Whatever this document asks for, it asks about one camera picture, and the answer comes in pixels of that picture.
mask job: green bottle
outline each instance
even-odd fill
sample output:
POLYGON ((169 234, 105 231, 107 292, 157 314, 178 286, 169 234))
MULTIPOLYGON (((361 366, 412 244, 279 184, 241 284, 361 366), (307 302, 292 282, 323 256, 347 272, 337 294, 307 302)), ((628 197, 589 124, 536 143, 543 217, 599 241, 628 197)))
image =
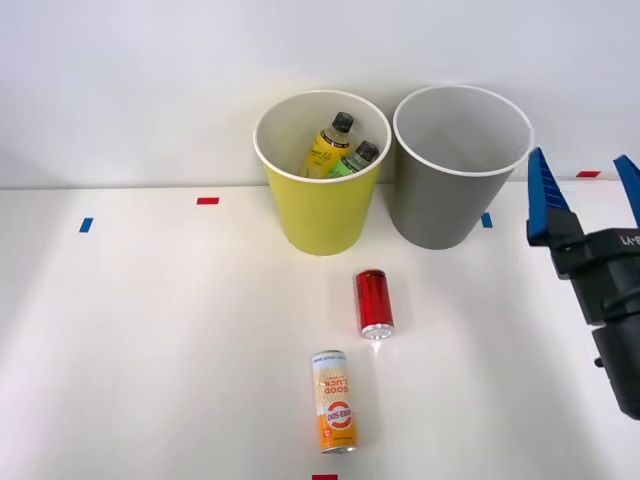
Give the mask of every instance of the green bottle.
POLYGON ((373 143, 362 142, 355 152, 342 157, 329 170, 328 178, 346 177, 352 173, 359 172, 371 165, 371 162, 378 156, 378 149, 373 143))

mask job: can lid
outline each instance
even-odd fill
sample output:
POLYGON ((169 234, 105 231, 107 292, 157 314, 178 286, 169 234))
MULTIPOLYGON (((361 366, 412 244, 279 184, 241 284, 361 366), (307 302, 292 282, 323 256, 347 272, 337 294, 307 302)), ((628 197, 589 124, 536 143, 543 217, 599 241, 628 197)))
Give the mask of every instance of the can lid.
POLYGON ((345 112, 340 112, 336 115, 335 120, 331 124, 333 128, 342 133, 349 133, 351 126, 353 125, 353 117, 345 112))
POLYGON ((383 338, 390 337, 393 333, 393 325, 387 325, 379 323, 377 325, 369 325, 364 327, 361 331, 362 336, 371 340, 382 340, 383 338))
POLYGON ((378 156, 378 147, 376 147, 373 143, 367 142, 366 140, 358 145, 356 148, 356 153, 360 155, 367 162, 372 162, 374 158, 378 156))

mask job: bottle label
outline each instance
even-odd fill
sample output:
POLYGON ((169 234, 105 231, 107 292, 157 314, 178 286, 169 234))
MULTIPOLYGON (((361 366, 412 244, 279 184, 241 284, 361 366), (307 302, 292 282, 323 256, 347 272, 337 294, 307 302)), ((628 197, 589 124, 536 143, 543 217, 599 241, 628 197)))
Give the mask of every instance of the bottle label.
POLYGON ((329 170, 329 178, 346 177, 357 171, 358 169, 349 163, 347 157, 342 157, 340 161, 329 170))
POLYGON ((311 153, 300 173, 309 178, 326 178, 331 167, 347 153, 348 143, 334 142, 322 131, 313 141, 311 153))

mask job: black bottle cap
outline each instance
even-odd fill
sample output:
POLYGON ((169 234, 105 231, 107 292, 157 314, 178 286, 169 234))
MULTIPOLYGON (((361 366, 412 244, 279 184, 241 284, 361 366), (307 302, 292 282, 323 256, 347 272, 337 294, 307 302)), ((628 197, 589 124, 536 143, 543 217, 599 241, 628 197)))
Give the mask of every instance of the black bottle cap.
POLYGON ((351 125, 353 125, 353 117, 344 112, 338 113, 338 115, 336 115, 336 119, 331 124, 333 128, 342 133, 349 133, 351 125))
POLYGON ((358 145, 356 153, 364 158, 367 162, 372 162, 378 156, 378 148, 366 140, 358 145))

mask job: yellow bucket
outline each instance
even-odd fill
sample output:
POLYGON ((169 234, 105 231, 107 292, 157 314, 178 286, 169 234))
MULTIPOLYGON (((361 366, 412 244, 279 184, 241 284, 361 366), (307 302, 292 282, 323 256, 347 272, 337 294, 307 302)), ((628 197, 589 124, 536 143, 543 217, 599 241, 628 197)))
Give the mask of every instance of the yellow bucket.
POLYGON ((306 92, 274 105, 258 121, 253 145, 264 163, 280 222, 289 241, 311 255, 334 255, 358 240, 380 164, 391 146, 391 127, 371 102, 334 90, 306 92), (375 144, 380 156, 364 170, 342 178, 298 176, 313 140, 338 112, 354 118, 351 148, 375 144))

